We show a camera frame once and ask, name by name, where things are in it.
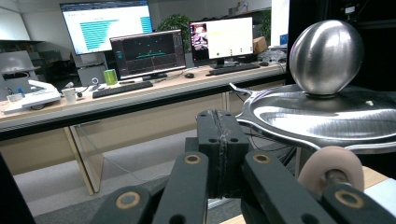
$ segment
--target green plant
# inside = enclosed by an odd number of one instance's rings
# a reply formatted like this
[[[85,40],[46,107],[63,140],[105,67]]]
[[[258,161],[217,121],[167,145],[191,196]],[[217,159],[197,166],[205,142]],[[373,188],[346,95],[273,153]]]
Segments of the green plant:
[[[190,35],[189,35],[189,21],[190,19],[185,15],[180,14],[173,14],[170,15],[168,18],[164,19],[158,25],[158,31],[168,31],[168,30],[176,30],[180,29],[183,38],[183,47],[184,52],[191,51],[190,45]]]
[[[265,36],[265,41],[269,46],[271,44],[271,8],[262,12],[262,27],[259,32],[262,36]]]

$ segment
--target computer mouse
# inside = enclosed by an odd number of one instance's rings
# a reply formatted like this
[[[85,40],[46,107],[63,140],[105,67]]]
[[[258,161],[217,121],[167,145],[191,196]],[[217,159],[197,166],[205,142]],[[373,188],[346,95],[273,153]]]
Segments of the computer mouse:
[[[184,77],[186,77],[186,78],[194,78],[195,75],[194,75],[194,73],[188,73],[188,74],[184,75]]]

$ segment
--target wooden desk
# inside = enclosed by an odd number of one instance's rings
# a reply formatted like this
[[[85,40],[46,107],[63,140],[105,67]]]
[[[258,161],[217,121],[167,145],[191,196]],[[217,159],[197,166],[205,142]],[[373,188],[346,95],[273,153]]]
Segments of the wooden desk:
[[[373,185],[376,185],[386,179],[388,179],[387,176],[381,175],[379,172],[372,170],[368,167],[363,167],[363,173],[364,173],[364,188],[368,189]],[[244,217],[242,215],[239,215],[237,217],[233,217],[231,219],[228,219],[227,221],[221,222],[221,224],[245,224]]]
[[[75,125],[84,124],[91,140],[105,152],[194,129],[195,116],[206,109],[240,110],[242,102],[235,97],[233,103],[224,93],[230,82],[271,88],[287,77],[279,65],[216,77],[207,76],[209,69],[190,70],[195,78],[182,74],[152,88],[104,98],[92,99],[92,93],[84,91],[74,105],[61,99],[39,111],[0,114],[0,151],[14,175],[76,160],[94,193],[99,190],[103,158]]]

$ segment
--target white cup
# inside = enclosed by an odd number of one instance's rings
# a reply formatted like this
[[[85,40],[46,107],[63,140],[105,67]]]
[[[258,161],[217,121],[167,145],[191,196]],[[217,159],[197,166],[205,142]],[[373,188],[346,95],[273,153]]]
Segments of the white cup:
[[[72,105],[76,102],[76,92],[74,88],[63,89],[62,93],[64,94],[64,98],[69,105]]]

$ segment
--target keyboard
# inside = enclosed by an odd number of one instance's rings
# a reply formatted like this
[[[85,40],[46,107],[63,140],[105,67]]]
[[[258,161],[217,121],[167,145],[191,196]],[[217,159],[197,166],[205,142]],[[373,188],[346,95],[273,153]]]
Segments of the keyboard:
[[[120,86],[120,87],[115,87],[107,90],[102,90],[102,91],[94,91],[92,93],[92,98],[100,98],[100,97],[105,97],[109,95],[115,95],[127,91],[137,91],[145,88],[152,87],[152,83],[150,81],[143,81],[143,82],[136,82],[127,86]]]
[[[212,76],[218,76],[226,73],[233,73],[233,72],[239,72],[239,71],[245,71],[249,69],[255,69],[255,68],[260,68],[259,65],[254,64],[254,63],[241,63],[237,66],[233,67],[223,67],[223,68],[217,68],[214,70],[210,70],[209,74]]]

